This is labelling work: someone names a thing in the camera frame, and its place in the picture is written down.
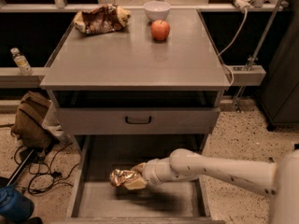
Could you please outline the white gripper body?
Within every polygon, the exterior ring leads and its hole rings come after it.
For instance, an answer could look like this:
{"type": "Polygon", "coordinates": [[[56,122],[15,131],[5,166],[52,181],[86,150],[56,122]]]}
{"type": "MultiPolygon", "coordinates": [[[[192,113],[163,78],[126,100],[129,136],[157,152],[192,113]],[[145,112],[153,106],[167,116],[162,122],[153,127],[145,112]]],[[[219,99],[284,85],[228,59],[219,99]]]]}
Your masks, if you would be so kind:
{"type": "Polygon", "coordinates": [[[148,161],[143,169],[142,176],[149,185],[157,186],[172,180],[173,171],[168,158],[148,161]]]}

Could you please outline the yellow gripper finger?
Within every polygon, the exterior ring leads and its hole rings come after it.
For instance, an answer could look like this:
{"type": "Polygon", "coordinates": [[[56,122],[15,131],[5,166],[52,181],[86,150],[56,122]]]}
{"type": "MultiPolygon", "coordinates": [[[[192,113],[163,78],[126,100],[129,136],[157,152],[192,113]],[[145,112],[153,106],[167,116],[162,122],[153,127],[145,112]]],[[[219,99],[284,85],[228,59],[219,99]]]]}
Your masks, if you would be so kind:
{"type": "Polygon", "coordinates": [[[147,182],[143,178],[137,178],[128,180],[123,184],[127,189],[144,189],[147,186],[147,182]]]}
{"type": "Polygon", "coordinates": [[[135,165],[135,166],[132,168],[132,171],[135,171],[135,172],[138,172],[138,173],[142,173],[143,170],[144,170],[145,165],[146,165],[146,163],[141,162],[141,163],[139,163],[138,165],[135,165]]]}

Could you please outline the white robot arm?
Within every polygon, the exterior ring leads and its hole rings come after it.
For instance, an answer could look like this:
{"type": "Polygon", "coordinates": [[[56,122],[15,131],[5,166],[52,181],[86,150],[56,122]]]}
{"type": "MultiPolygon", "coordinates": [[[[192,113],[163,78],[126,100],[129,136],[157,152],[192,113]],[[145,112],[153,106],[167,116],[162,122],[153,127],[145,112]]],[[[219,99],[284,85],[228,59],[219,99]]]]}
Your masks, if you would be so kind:
{"type": "Polygon", "coordinates": [[[143,189],[208,175],[270,199],[269,224],[299,224],[299,150],[279,163],[205,157],[188,149],[141,163],[124,186],[143,189]]]}

